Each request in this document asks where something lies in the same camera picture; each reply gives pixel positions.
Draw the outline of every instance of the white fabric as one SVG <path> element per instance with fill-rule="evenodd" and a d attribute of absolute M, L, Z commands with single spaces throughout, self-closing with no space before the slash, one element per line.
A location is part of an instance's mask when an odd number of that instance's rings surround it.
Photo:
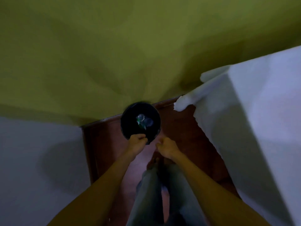
<path fill-rule="evenodd" d="M 272 225 L 301 225 L 301 46 L 217 68 L 182 96 L 244 202 Z"/>

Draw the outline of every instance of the leg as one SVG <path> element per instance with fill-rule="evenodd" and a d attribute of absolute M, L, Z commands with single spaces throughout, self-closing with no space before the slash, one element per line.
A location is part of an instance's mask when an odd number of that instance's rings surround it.
<path fill-rule="evenodd" d="M 163 225 L 161 182 L 158 166 L 146 170 L 136 189 L 136 199 L 126 226 Z"/>
<path fill-rule="evenodd" d="M 166 225 L 175 225 L 181 217 L 187 226 L 207 225 L 197 198 L 176 164 L 165 166 L 162 181 L 165 181 L 169 192 L 169 218 Z"/>

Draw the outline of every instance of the wooden floor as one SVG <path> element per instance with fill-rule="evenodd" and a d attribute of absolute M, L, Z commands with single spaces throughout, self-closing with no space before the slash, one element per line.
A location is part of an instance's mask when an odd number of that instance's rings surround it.
<path fill-rule="evenodd" d="M 146 146 L 130 164 L 121 184 L 119 194 L 112 206 L 107 224 L 126 225 L 135 200 L 136 185 L 155 151 L 155 143 L 163 134 L 175 140 L 180 150 L 201 170 L 216 182 L 238 196 L 220 155 L 198 127 L 193 113 L 194 106 L 182 112 L 173 110 L 173 104 L 158 104 L 162 130 L 160 135 Z M 94 182 L 118 158 L 126 147 L 127 140 L 120 130 L 120 117 L 108 119 L 83 127 L 91 180 Z M 163 192 L 164 219 L 168 217 L 169 197 Z"/>

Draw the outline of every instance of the person's left hand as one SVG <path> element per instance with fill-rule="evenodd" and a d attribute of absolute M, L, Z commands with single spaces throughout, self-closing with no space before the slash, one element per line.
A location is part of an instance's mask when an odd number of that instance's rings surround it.
<path fill-rule="evenodd" d="M 131 135 L 126 148 L 126 153 L 132 157 L 132 161 L 140 152 L 142 152 L 147 142 L 148 139 L 145 137 L 145 134 Z"/>

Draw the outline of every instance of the yellow-green wall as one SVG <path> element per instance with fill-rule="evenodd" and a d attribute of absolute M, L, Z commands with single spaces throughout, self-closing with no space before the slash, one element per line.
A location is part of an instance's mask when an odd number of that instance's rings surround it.
<path fill-rule="evenodd" d="M 300 38 L 301 0 L 0 0 L 0 115 L 85 124 Z"/>

